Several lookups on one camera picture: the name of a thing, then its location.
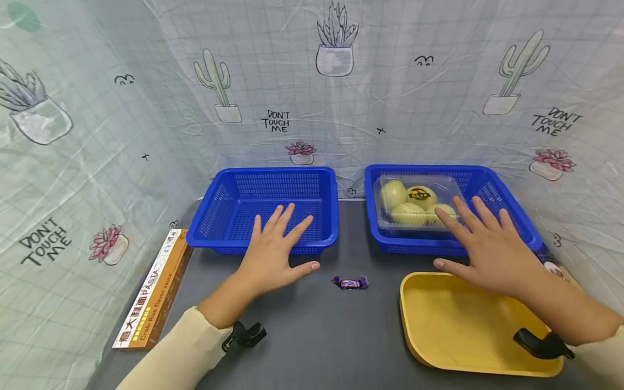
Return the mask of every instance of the grid pattern fabric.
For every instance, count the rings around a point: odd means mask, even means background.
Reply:
[[[321,47],[330,0],[7,3],[0,389],[84,388],[168,229],[232,167],[327,165],[347,198],[372,163],[485,165],[624,314],[624,2],[347,0],[347,47]]]

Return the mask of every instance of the pink flower drawing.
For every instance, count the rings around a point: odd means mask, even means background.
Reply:
[[[108,265],[115,265],[128,249],[128,244],[128,239],[121,234],[121,225],[113,224],[93,236],[93,244],[90,247],[93,253],[89,256],[89,260],[97,259],[99,263],[104,261]]]
[[[298,154],[307,156],[316,151],[316,149],[314,149],[314,145],[308,145],[302,141],[297,141],[297,143],[290,144],[290,146],[286,146],[285,148],[288,149],[288,154],[290,154],[291,156]]]
[[[563,172],[574,172],[572,167],[576,164],[565,150],[546,149],[537,150],[535,153],[537,154],[537,157],[533,158],[535,161],[550,164],[551,167]]]

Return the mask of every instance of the potted plant drawing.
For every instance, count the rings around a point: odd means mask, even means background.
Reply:
[[[533,162],[529,165],[529,170],[537,173],[543,178],[554,182],[560,178],[564,172],[574,172],[576,164],[572,162],[565,150],[537,150],[537,157],[533,158]]]
[[[93,253],[89,256],[89,260],[97,259],[99,263],[115,265],[124,256],[129,244],[128,239],[121,234],[121,225],[111,225],[110,228],[93,236],[93,244],[90,247]]]
[[[203,61],[208,71],[208,77],[204,76],[203,69],[199,63],[195,63],[195,74],[202,85],[217,92],[219,104],[215,104],[217,116],[222,122],[239,123],[241,121],[240,111],[236,104],[230,104],[225,90],[230,87],[230,71],[228,66],[221,63],[221,75],[217,69],[217,63],[212,53],[208,49],[203,50]]]
[[[542,41],[543,35],[543,30],[533,34],[515,61],[512,60],[515,45],[507,50],[499,67],[500,75],[506,77],[507,80],[500,93],[491,95],[487,99],[483,107],[485,115],[507,114],[514,108],[514,104],[520,97],[520,94],[513,93],[518,81],[522,76],[533,73],[542,64],[550,50],[550,46],[545,46],[539,52],[535,51]]]
[[[316,53],[316,69],[324,76],[342,77],[353,70],[353,41],[359,24],[347,24],[347,10],[340,3],[329,6],[329,16],[323,25],[316,22],[322,44]]]
[[[286,146],[288,149],[288,154],[290,155],[290,160],[293,164],[297,165],[310,165],[314,162],[314,153],[316,149],[314,149],[314,145],[306,144],[302,141],[297,141],[294,144],[290,144],[290,146]]]
[[[29,140],[48,145],[69,133],[71,118],[47,94],[33,71],[22,78],[0,59],[0,105],[11,110],[15,125]]]

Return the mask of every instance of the hand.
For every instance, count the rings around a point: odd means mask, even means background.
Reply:
[[[238,270],[197,307],[217,329],[234,325],[258,295],[288,286],[321,268],[318,261],[294,268],[288,265],[290,250],[310,226],[313,217],[308,215],[284,237],[295,205],[289,204],[284,214],[282,209],[283,206],[277,206],[262,232],[260,216],[256,215],[251,241]]]
[[[472,204],[481,220],[459,197],[453,203],[470,230],[439,208],[436,214],[468,251],[470,266],[435,259],[436,268],[514,297],[571,345],[607,339],[624,324],[618,313],[546,270],[518,236],[507,210],[500,210],[499,224],[479,197]]]
[[[481,220],[459,197],[453,198],[453,204],[470,230],[440,208],[436,209],[436,214],[468,251],[470,266],[436,259],[436,268],[514,298],[518,298],[536,276],[548,273],[518,236],[507,210],[500,209],[499,224],[479,197],[472,198],[472,204]]]
[[[295,204],[289,204],[284,214],[282,214],[282,209],[282,205],[277,206],[263,231],[260,228],[260,216],[256,215],[251,242],[235,274],[242,283],[253,288],[255,295],[262,295],[288,286],[321,268],[318,261],[310,261],[294,268],[288,264],[290,250],[310,226],[313,217],[308,215],[284,237],[284,231],[293,214]]]

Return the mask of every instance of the cream sleeve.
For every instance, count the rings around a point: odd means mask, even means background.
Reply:
[[[192,390],[224,357],[221,344],[232,328],[216,329],[197,307],[133,368],[118,390]]]
[[[611,338],[570,349],[577,354],[573,362],[591,379],[592,388],[624,389],[624,326]]]

